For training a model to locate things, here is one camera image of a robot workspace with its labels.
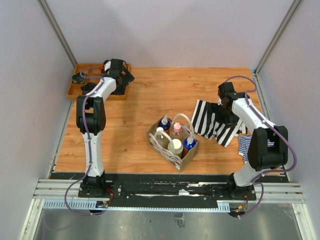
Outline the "wooden compartment tray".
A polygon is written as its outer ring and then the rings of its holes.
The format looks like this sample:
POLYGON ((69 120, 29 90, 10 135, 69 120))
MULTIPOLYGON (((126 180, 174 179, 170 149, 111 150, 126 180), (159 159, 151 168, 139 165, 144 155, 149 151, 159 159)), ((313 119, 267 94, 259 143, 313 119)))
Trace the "wooden compartment tray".
MULTIPOLYGON (((74 73, 73 75, 78 74, 79 72, 81 72, 84 69, 87 68, 97 68, 97 69, 89 69, 89 70, 85 70, 84 73, 88 76, 95 76, 95 78, 92 79, 86 79, 83 80, 80 83, 76 83, 74 82, 73 79, 71 79, 71 83, 69 86, 69 90, 67 92, 67 97, 71 100, 71 101, 75 101, 77 99, 77 97, 79 95, 82 95, 83 90, 81 89, 81 87, 85 86, 86 84, 92 82, 95 84, 98 84, 100 79, 97 77, 101 74, 101 70, 100 68, 102 67, 102 63, 78 63, 75 67, 74 73)), ((123 89, 118 90, 117 93, 112 93, 109 97, 108 100, 110 101, 123 101, 127 99, 127 95, 128 95, 128 90, 129 90, 129 86, 124 86, 123 89)))

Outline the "black white striped cloth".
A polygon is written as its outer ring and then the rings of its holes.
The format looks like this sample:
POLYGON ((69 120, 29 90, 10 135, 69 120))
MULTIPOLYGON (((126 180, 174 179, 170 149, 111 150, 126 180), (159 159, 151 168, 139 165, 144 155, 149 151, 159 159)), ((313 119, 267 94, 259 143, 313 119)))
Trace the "black white striped cloth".
POLYGON ((215 138, 218 144, 226 148, 235 136, 247 134, 248 128, 241 120, 238 120, 233 127, 228 127, 220 122, 218 110, 221 109, 221 105, 221 99, 218 103, 198 99, 191 123, 196 134, 210 140, 215 138))

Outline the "pink cap bottle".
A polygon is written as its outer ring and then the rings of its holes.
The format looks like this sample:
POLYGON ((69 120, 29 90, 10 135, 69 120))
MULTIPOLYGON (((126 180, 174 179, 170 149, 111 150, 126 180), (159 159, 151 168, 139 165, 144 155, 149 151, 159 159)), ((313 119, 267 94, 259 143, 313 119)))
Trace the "pink cap bottle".
POLYGON ((170 130, 171 137, 178 137, 182 134, 182 127, 179 122, 175 122, 170 130))

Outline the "watermelon print canvas bag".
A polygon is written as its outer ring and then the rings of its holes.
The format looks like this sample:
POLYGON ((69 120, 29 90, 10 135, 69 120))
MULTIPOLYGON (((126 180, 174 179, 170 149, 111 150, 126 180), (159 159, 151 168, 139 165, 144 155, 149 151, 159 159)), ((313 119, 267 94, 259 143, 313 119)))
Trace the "watermelon print canvas bag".
POLYGON ((149 146, 178 173, 196 157, 200 142, 191 120, 183 113, 174 118, 164 115, 146 132, 149 146))

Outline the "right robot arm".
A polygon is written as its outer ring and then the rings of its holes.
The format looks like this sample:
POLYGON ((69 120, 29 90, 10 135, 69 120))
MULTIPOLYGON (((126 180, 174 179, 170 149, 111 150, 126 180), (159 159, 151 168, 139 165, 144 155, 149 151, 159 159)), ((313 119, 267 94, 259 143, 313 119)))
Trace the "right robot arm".
POLYGON ((242 121, 251 133, 248 161, 228 177, 226 189, 237 199, 250 192, 250 185, 261 174, 276 170, 288 162, 288 130, 262 115, 244 92, 236 92, 231 82, 218 86, 221 107, 218 119, 227 127, 242 121))

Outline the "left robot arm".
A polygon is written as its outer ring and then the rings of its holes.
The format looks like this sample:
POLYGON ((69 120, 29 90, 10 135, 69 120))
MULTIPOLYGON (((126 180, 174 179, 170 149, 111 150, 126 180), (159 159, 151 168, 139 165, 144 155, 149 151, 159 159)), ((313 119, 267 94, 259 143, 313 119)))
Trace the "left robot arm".
POLYGON ((105 101, 112 93, 120 93, 135 78, 122 59, 104 61, 99 82, 76 99, 76 126, 82 133, 85 145, 86 168, 80 179, 80 198, 102 198, 110 184, 107 183, 102 162, 102 133, 106 127, 105 101))

